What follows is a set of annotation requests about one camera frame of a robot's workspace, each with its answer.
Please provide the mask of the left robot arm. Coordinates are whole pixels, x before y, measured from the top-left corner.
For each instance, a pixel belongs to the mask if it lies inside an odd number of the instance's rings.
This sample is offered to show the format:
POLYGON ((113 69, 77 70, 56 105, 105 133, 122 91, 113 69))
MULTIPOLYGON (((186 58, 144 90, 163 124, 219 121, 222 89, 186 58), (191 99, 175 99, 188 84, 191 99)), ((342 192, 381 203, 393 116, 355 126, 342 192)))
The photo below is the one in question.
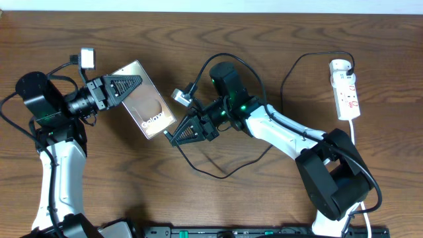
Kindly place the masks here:
POLYGON ((30 134, 43 163, 42 201, 30 237, 102 237, 83 211, 85 125, 91 116, 121 104, 143 80, 139 75, 104 75, 63 95, 54 79, 67 77, 33 71, 15 87, 40 125, 30 134))

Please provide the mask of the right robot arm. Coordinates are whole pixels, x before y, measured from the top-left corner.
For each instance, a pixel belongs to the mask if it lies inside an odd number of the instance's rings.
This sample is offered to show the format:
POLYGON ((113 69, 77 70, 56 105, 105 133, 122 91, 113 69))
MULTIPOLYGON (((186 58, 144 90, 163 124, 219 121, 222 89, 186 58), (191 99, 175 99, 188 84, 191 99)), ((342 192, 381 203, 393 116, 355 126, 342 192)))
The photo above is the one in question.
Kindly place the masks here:
POLYGON ((374 188, 374 179, 352 139, 342 130, 330 133, 307 128, 283 115, 264 100, 252 96, 231 62, 210 69, 217 99, 207 106, 194 98, 196 87, 175 89, 172 97, 188 108, 173 134, 171 145, 215 139, 218 128, 232 128, 268 142, 297 165, 307 194, 317 209, 315 235, 342 237, 360 202, 374 188))

